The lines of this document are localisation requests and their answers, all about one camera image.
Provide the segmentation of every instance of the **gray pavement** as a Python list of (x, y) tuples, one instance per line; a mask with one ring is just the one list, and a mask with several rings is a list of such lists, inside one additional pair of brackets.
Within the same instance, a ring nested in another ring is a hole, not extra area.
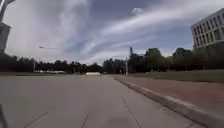
[(9, 128), (202, 128), (109, 76), (0, 77)]

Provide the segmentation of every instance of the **grass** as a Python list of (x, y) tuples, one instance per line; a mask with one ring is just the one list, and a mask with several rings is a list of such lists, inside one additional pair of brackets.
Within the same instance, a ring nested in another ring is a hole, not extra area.
[(147, 74), (135, 74), (134, 76), (165, 80), (224, 83), (224, 70), (149, 72)]

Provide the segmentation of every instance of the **curb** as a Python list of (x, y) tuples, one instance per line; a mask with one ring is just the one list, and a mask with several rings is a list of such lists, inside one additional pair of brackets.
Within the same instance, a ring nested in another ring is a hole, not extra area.
[(128, 88), (133, 89), (136, 92), (139, 92), (145, 95), (146, 97), (159, 102), (165, 107), (191, 119), (194, 122), (197, 122), (208, 128), (224, 128), (224, 119), (212, 113), (209, 113), (208, 111), (204, 110), (203, 108), (199, 106), (196, 106), (194, 104), (191, 104), (191, 103), (188, 103), (188, 102), (185, 102), (170, 96), (159, 94), (157, 92), (154, 92), (152, 90), (149, 90), (143, 87), (139, 87), (125, 80), (120, 80), (117, 78), (114, 78), (114, 80), (117, 80), (118, 82), (126, 85)]

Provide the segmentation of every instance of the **sky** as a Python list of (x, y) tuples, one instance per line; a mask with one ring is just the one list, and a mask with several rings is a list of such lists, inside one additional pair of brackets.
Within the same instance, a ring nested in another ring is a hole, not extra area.
[(223, 0), (16, 0), (4, 16), (12, 27), (5, 52), (86, 64), (124, 59), (130, 46), (169, 56), (192, 49), (191, 25), (223, 7)]

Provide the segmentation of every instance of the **building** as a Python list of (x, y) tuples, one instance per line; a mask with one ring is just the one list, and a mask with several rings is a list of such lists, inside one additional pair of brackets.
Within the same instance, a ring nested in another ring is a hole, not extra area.
[(4, 53), (10, 32), (10, 26), (4, 24), (2, 21), (8, 4), (13, 1), (15, 0), (0, 0), (0, 54)]
[(194, 48), (224, 43), (224, 8), (191, 27)]

